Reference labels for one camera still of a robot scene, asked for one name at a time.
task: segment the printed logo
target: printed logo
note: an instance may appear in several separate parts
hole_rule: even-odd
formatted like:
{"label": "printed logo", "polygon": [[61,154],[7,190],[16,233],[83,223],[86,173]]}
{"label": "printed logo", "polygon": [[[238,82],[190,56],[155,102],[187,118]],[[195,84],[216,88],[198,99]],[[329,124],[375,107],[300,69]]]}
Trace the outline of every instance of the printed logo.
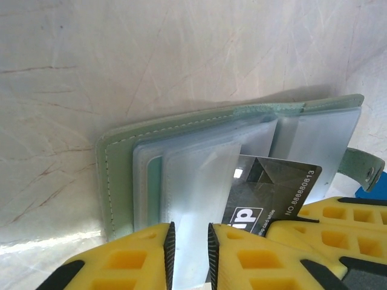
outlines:
{"label": "printed logo", "polygon": [[236,207],[229,225],[251,233],[263,211],[260,207]]}

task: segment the square hole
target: square hole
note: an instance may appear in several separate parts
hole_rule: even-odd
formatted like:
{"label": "square hole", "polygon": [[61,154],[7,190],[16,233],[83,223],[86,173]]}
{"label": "square hole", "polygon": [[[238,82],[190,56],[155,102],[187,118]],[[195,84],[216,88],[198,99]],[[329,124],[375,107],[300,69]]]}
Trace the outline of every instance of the square hole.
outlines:
{"label": "square hole", "polygon": [[353,219],[357,222],[375,222],[371,210],[353,210]]}
{"label": "square hole", "polygon": [[383,257],[383,250],[378,240],[358,237],[357,242],[362,254],[373,257]]}
{"label": "square hole", "polygon": [[345,209],[339,207],[325,207],[322,215],[330,219],[346,219]]}
{"label": "square hole", "polygon": [[242,250],[238,259],[244,269],[283,268],[274,252],[267,250]]}
{"label": "square hole", "polygon": [[105,269],[141,269],[146,258],[146,251],[114,252]]}
{"label": "square hole", "polygon": [[300,233],[303,233],[305,234],[305,232],[307,231],[307,229],[305,227],[293,227],[295,230],[299,231]]}
{"label": "square hole", "polygon": [[387,211],[381,211],[380,215],[382,216],[383,225],[387,225]]}
{"label": "square hole", "polygon": [[301,215],[301,216],[308,216],[309,215],[309,211],[308,210],[300,210],[299,211],[299,214]]}
{"label": "square hole", "polygon": [[92,290],[133,290],[135,283],[135,280],[97,279]]}
{"label": "square hole", "polygon": [[253,290],[301,290],[293,278],[250,279]]}
{"label": "square hole", "polygon": [[321,232],[321,239],[324,244],[330,247],[349,249],[348,238],[346,234],[336,231]]}

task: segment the white stitching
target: white stitching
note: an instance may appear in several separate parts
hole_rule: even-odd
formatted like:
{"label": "white stitching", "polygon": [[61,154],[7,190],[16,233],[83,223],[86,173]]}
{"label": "white stitching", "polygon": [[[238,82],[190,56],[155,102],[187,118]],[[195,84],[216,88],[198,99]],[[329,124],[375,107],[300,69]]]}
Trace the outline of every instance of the white stitching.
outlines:
{"label": "white stitching", "polygon": [[331,105],[335,105],[335,104],[340,104],[340,103],[347,103],[347,102],[351,102],[351,101],[356,101],[356,98],[351,98],[349,100],[335,101],[334,103],[322,104],[322,105],[319,105],[319,106],[304,107],[304,109],[314,109],[314,108],[327,107],[327,106],[331,106]]}
{"label": "white stitching", "polygon": [[110,219],[111,219],[111,228],[113,230],[113,236],[115,238],[115,229],[114,229],[114,220],[113,220],[113,208],[111,206],[111,197],[110,197],[110,177],[109,177],[109,165],[108,165],[108,152],[107,148],[105,149],[105,162],[106,162],[106,176],[108,177],[108,196],[109,196],[109,204],[110,204]]}
{"label": "white stitching", "polygon": [[122,140],[119,140],[119,141],[116,141],[116,142],[113,142],[113,143],[110,143],[110,144],[106,145],[106,148],[105,148],[106,176],[107,176],[107,179],[108,179],[108,197],[109,197],[109,204],[110,204],[111,228],[113,230],[114,238],[115,238],[115,229],[114,229],[114,219],[113,219],[113,207],[112,207],[112,204],[111,204],[111,195],[110,195],[108,147],[110,145],[114,145],[114,144],[117,144],[117,143],[122,142],[122,141],[130,140],[130,139],[135,138],[135,137],[141,137],[141,136],[144,136],[144,135],[154,134],[154,133],[157,133],[157,132],[161,132],[161,131],[165,131],[165,130],[170,130],[170,129],[173,129],[173,128],[178,128],[178,127],[187,126],[187,125],[191,125],[191,124],[202,123],[202,122],[205,122],[205,121],[219,120],[219,119],[222,119],[222,118],[227,118],[227,117],[232,117],[232,116],[233,116],[233,114],[230,114],[230,115],[225,115],[225,116],[220,116],[220,117],[213,117],[213,118],[210,118],[210,119],[204,119],[204,120],[200,120],[200,121],[189,122],[189,123],[186,123],[186,124],[176,125],[174,127],[162,128],[160,130],[154,130],[154,131],[146,132],[146,133],[143,133],[143,134],[133,135],[133,136],[130,136],[129,138],[125,138],[125,139],[122,139]]}

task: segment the plastic pocket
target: plastic pocket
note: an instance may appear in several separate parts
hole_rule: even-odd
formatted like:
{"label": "plastic pocket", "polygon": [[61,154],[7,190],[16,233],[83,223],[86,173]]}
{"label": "plastic pocket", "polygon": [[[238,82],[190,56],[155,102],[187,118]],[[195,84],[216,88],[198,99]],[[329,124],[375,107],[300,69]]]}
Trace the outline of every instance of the plastic pocket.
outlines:
{"label": "plastic pocket", "polygon": [[324,198],[340,166],[360,108],[280,117],[270,157],[315,164],[322,173],[305,204]]}
{"label": "plastic pocket", "polygon": [[201,286],[208,273],[207,226],[221,222],[241,145],[234,141],[164,158],[161,221],[174,221],[174,287]]}
{"label": "plastic pocket", "polygon": [[162,155],[165,150],[174,146],[183,148],[190,144],[201,144],[216,138],[232,140],[234,136],[241,136],[241,153],[267,156],[276,124],[276,116],[267,114],[138,144],[133,152],[134,230],[159,223]]}

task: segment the card holder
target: card holder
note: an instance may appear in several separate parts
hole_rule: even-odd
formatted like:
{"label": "card holder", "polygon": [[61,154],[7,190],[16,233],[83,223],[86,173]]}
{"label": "card holder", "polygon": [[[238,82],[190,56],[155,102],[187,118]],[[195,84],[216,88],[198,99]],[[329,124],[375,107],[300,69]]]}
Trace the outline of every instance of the card holder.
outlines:
{"label": "card holder", "polygon": [[[114,240],[131,234],[134,230],[133,150],[144,138],[160,140],[226,123],[235,118],[257,117],[267,113],[290,117],[329,109],[356,108],[361,106],[363,100],[364,96],[353,94],[299,103],[255,102],[127,124],[105,132],[96,144],[96,161],[106,239]],[[159,169],[155,171],[160,174],[161,163],[158,165]],[[338,172],[356,180],[369,192],[383,172],[384,165],[381,158],[348,148]],[[156,187],[156,182],[149,184]]]}
{"label": "card holder", "polygon": [[275,132],[277,117],[264,114],[256,118],[230,121],[176,137],[142,141],[133,152],[133,202],[135,231],[159,223],[163,152],[203,142],[239,138],[241,152],[267,156]]}
{"label": "card holder", "polygon": [[322,167],[305,204],[324,198],[360,113],[361,108],[352,108],[279,117],[269,156]]}

